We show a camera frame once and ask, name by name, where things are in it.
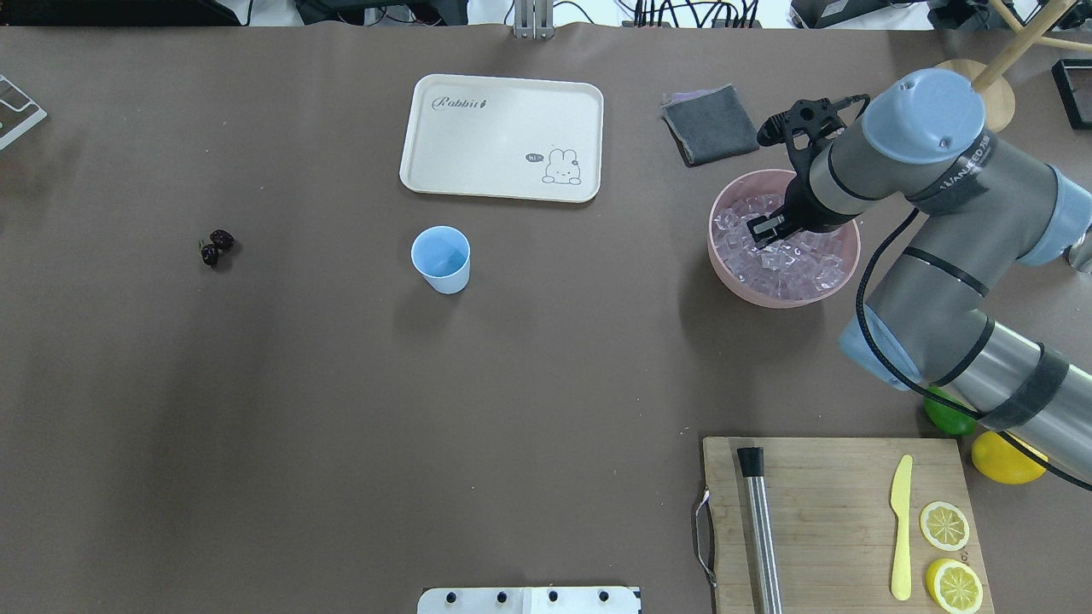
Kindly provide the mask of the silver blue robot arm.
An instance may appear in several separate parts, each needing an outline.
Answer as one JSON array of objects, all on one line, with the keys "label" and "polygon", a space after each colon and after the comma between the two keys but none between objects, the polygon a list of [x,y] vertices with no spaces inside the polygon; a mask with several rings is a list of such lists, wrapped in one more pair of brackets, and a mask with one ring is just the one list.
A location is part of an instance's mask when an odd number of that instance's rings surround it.
[{"label": "silver blue robot arm", "polygon": [[875,98],[857,120],[843,101],[796,101],[757,133],[796,172],[783,205],[749,224],[759,247],[834,232],[891,194],[926,221],[877,287],[859,285],[839,338],[846,356],[900,390],[943,387],[983,428],[1045,454],[1089,488],[1089,374],[980,309],[1013,264],[1081,252],[1089,192],[999,139],[968,78],[928,67]]}]

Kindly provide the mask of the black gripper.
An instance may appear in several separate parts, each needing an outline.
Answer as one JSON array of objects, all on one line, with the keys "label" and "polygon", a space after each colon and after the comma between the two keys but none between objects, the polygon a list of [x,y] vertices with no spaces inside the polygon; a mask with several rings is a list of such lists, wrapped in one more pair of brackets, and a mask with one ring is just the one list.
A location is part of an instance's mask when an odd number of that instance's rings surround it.
[{"label": "black gripper", "polygon": [[854,215],[838,213],[816,197],[807,172],[791,180],[778,215],[758,215],[747,221],[747,229],[757,249],[787,240],[800,232],[831,233],[846,225]]}]

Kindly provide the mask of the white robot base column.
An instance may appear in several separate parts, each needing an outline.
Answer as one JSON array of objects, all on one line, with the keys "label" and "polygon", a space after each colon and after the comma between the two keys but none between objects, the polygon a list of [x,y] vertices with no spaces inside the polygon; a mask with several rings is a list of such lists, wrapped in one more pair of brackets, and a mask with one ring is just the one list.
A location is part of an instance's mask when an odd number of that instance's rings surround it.
[{"label": "white robot base column", "polygon": [[625,586],[434,588],[417,613],[641,613],[640,589]]}]

